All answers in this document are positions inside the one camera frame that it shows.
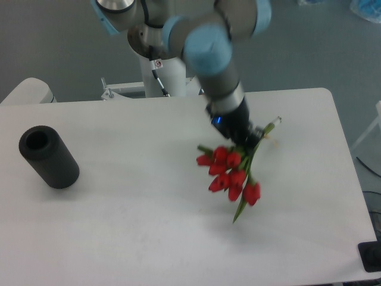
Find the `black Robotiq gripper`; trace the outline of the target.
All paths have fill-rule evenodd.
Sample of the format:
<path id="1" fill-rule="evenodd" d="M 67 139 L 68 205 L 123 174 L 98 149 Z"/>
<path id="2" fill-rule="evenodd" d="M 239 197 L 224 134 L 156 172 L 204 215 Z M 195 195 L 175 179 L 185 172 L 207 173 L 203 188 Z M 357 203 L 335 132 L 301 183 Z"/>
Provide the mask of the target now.
<path id="1" fill-rule="evenodd" d="M 226 138 L 238 146 L 257 146 L 262 140 L 262 129 L 253 128 L 249 119 L 249 108 L 246 99 L 226 114 L 215 113 L 209 103 L 205 108 L 211 124 Z"/>

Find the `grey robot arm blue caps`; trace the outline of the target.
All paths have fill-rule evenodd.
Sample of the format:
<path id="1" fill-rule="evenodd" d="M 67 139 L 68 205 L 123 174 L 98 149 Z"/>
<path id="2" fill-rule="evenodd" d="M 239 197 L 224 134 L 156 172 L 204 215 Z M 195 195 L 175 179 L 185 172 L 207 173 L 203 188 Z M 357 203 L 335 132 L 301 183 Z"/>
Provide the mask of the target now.
<path id="1" fill-rule="evenodd" d="M 174 1 L 92 1 L 110 33 L 147 27 L 139 40 L 149 55 L 182 60 L 196 75 L 208 101 L 211 124 L 238 146 L 254 148 L 264 131 L 253 128 L 232 43 L 264 31 L 270 1 L 214 1 L 213 10 L 195 18 L 177 15 Z"/>

